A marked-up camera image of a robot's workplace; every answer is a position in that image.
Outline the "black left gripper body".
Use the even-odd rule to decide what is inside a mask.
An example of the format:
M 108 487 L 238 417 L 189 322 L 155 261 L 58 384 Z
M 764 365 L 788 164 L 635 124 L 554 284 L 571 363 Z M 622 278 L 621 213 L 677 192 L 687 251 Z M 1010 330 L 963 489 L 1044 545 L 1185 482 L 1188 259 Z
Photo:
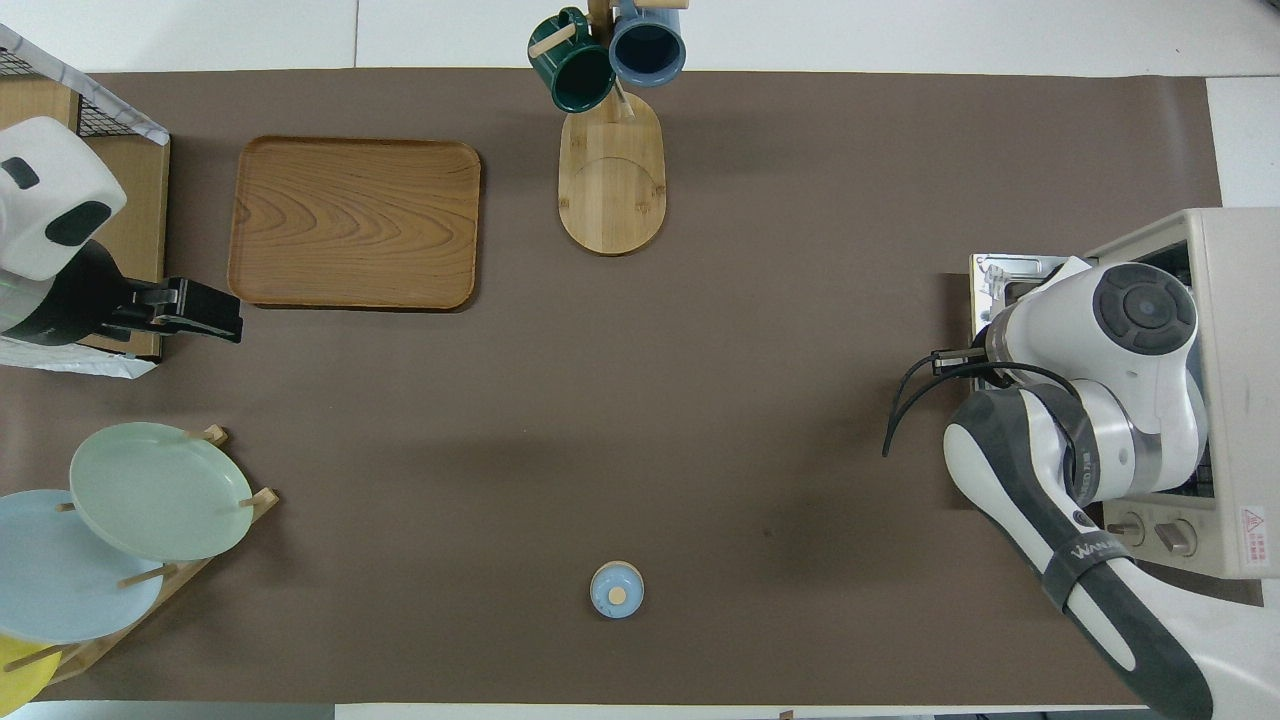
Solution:
M 50 282 L 38 281 L 45 295 L 5 336 L 31 345 L 73 345 L 101 329 L 119 306 L 132 300 L 131 282 L 111 254 L 87 241 Z

